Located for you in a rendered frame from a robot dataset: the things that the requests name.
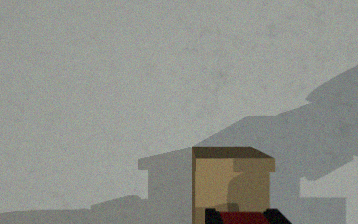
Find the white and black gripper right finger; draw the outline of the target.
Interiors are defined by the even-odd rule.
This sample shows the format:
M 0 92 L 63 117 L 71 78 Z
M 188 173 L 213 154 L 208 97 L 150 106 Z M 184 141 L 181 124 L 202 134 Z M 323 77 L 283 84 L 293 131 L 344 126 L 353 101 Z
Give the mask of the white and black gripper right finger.
M 292 224 L 278 209 L 266 209 L 263 215 L 270 224 Z

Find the red cube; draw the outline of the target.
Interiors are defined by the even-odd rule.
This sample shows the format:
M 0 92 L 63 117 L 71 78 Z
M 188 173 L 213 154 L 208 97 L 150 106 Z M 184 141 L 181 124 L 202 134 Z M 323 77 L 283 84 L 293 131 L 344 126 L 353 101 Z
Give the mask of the red cube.
M 270 224 L 261 212 L 219 212 L 224 224 Z

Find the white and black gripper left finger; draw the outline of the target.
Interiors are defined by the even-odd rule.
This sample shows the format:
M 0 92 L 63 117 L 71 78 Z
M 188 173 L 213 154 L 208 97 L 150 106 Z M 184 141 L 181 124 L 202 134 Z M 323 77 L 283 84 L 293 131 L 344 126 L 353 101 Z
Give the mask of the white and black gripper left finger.
M 224 224 L 219 211 L 205 209 L 205 224 Z

